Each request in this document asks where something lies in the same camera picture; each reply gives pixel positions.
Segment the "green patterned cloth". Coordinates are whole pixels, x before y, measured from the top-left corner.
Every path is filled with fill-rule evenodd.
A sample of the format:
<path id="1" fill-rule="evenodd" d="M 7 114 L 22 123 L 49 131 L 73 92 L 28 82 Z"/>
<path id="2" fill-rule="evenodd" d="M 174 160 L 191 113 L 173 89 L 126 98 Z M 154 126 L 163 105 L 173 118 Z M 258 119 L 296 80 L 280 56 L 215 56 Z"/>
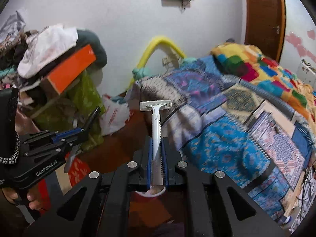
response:
<path id="1" fill-rule="evenodd" d="M 100 115 L 105 113 L 102 99 L 90 75 L 83 71 L 73 87 L 52 102 L 36 108 L 31 113 L 31 119 L 42 130 L 69 131 L 82 127 L 96 107 L 100 107 Z"/>

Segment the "orange cardboard box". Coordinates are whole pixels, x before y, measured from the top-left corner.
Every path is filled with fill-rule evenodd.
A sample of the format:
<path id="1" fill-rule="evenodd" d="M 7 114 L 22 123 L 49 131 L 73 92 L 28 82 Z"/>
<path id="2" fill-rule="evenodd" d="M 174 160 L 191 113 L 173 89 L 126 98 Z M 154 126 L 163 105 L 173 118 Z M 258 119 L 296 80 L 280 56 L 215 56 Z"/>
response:
<path id="1" fill-rule="evenodd" d="M 20 90 L 20 103 L 28 106 L 35 101 L 59 97 L 75 79 L 96 61 L 91 45 L 86 45 L 57 65 L 47 76 Z"/>

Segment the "white plastic bag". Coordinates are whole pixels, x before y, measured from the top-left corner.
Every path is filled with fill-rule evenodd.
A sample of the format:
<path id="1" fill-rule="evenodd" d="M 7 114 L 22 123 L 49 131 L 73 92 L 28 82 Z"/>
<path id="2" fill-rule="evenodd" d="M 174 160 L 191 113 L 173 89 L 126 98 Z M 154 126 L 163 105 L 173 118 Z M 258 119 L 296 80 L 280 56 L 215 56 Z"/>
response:
<path id="1" fill-rule="evenodd" d="M 111 135 L 122 129 L 126 121 L 130 118 L 130 109 L 128 103 L 118 97 L 110 97 L 107 94 L 102 95 L 102 102 L 105 107 L 105 113 L 100 117 L 100 128 L 102 136 Z"/>

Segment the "white cloth on pile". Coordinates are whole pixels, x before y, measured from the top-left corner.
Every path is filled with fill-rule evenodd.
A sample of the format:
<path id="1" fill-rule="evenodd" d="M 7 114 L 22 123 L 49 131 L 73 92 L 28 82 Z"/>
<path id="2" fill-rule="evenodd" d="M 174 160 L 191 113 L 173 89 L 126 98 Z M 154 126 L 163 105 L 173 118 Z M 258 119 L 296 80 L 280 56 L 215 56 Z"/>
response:
<path id="1" fill-rule="evenodd" d="M 18 65 L 18 74 L 24 79 L 35 76 L 49 63 L 75 47 L 77 40 L 77 29 L 62 24 L 48 26 L 31 34 L 26 39 L 27 50 Z"/>

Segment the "colourful patch blanket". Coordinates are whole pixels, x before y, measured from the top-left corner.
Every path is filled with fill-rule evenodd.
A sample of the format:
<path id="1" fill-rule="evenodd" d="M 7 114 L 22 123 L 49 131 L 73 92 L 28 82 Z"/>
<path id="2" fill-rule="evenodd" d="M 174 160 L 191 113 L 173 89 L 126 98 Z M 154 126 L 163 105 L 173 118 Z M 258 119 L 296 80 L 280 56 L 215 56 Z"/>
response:
<path id="1" fill-rule="evenodd" d="M 282 99 L 307 120 L 315 122 L 315 96 L 311 85 L 265 56 L 254 45 L 225 42 L 211 49 L 225 74 L 240 77 Z"/>

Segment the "white wardrobe with pink hearts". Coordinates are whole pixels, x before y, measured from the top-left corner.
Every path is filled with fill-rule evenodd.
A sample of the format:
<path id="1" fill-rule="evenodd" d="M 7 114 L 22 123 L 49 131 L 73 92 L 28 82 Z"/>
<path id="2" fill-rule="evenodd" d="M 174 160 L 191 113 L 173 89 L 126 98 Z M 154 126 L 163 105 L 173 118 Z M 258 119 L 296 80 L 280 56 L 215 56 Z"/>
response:
<path id="1" fill-rule="evenodd" d="M 301 0 L 285 0 L 285 36 L 280 65 L 297 74 L 304 59 L 315 68 L 315 23 Z"/>

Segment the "blue patchwork bed sheet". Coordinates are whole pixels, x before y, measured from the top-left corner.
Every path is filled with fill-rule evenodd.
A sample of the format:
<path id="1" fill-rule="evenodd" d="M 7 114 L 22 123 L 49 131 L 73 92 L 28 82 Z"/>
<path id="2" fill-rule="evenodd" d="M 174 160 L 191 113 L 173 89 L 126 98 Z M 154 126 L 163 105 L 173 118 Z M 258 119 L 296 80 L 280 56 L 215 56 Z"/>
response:
<path id="1" fill-rule="evenodd" d="M 162 136 L 199 170 L 226 173 L 272 219 L 300 192 L 315 135 L 285 102 L 222 74 L 213 56 L 137 80 L 131 100 L 170 100 Z"/>

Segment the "brown wooden door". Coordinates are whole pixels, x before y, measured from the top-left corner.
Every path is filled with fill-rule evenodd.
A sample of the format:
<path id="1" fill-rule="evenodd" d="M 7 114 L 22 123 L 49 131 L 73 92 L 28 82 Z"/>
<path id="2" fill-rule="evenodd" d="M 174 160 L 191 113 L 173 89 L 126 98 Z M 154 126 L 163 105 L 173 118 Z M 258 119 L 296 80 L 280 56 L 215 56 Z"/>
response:
<path id="1" fill-rule="evenodd" d="M 246 0 L 245 44 L 280 61 L 285 36 L 285 0 Z"/>

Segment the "red trash cup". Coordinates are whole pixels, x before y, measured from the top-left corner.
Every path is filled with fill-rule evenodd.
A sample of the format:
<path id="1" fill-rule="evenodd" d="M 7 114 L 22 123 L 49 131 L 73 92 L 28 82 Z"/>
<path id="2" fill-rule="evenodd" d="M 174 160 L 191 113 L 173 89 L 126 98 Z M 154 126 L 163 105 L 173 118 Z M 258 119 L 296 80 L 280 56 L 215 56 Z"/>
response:
<path id="1" fill-rule="evenodd" d="M 164 194 L 166 191 L 165 186 L 151 186 L 146 192 L 134 192 L 133 197 L 137 202 L 150 202 L 157 199 L 159 196 Z"/>

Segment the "yellow foam bed rail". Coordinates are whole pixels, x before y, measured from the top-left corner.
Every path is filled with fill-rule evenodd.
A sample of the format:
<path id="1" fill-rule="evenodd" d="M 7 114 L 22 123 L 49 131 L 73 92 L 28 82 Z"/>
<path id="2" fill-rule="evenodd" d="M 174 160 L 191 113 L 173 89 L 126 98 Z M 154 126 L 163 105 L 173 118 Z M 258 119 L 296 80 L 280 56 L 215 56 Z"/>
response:
<path id="1" fill-rule="evenodd" d="M 135 80 L 162 73 L 168 64 L 177 67 L 178 61 L 184 58 L 188 58 L 187 54 L 172 39 L 163 35 L 153 37 L 132 70 L 132 78 L 127 89 L 132 87 Z"/>

